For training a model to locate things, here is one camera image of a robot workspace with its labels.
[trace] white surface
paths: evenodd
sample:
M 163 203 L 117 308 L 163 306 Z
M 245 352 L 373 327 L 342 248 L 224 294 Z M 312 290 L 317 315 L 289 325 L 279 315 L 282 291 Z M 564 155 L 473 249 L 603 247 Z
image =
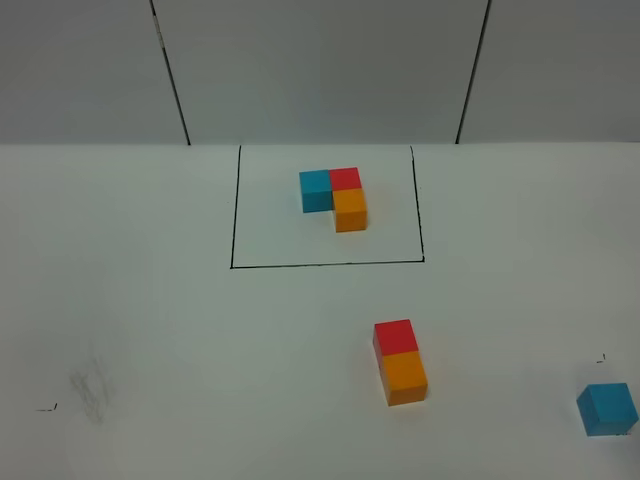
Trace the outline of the white surface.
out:
M 302 213 L 303 171 L 358 167 L 369 225 L 336 233 L 333 212 Z M 408 146 L 243 147 L 234 267 L 420 261 Z
M 575 399 L 640 402 L 640 148 L 415 153 L 425 264 L 229 270 L 235 148 L 0 148 L 0 476 L 637 479 Z M 389 409 L 407 317 L 431 389 Z
M 640 2 L 493 2 L 461 141 L 640 141 Z
M 194 143 L 453 143 L 485 1 L 156 0 Z
M 186 143 L 148 0 L 3 0 L 0 143 Z

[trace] stacked blocks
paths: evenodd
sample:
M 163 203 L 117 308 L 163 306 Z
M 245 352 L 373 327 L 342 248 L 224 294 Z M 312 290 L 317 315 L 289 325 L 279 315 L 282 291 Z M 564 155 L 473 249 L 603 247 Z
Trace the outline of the stacked blocks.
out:
M 373 348 L 389 406 L 419 402 L 427 396 L 427 376 L 410 320 L 377 323 Z
M 587 385 L 578 397 L 587 436 L 625 435 L 638 421 L 626 383 Z
M 300 190 L 304 213 L 333 210 L 329 170 L 300 172 Z
M 334 210 L 336 232 L 366 230 L 367 202 L 356 167 L 301 172 L 300 188 L 303 212 Z

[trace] cyan cube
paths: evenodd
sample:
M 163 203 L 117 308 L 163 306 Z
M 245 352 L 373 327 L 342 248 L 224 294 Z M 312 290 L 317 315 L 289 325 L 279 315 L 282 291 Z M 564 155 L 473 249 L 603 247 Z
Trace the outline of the cyan cube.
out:
M 624 435 L 638 421 L 626 383 L 587 385 L 578 397 L 578 409 L 589 437 Z
M 300 172 L 300 192 L 302 193 L 302 211 L 324 212 L 333 210 L 333 192 L 329 170 Z

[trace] block structure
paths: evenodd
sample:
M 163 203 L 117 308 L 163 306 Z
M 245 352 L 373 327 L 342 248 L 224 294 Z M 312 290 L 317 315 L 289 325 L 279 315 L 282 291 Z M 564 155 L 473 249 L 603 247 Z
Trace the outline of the block structure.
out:
M 367 228 L 367 202 L 356 167 L 329 170 L 336 232 Z
M 329 170 L 300 172 L 300 193 L 304 213 L 333 210 Z
M 578 397 L 587 436 L 625 435 L 638 421 L 626 383 L 587 385 Z
M 427 376 L 410 320 L 377 323 L 373 348 L 389 406 L 419 402 L 427 396 Z

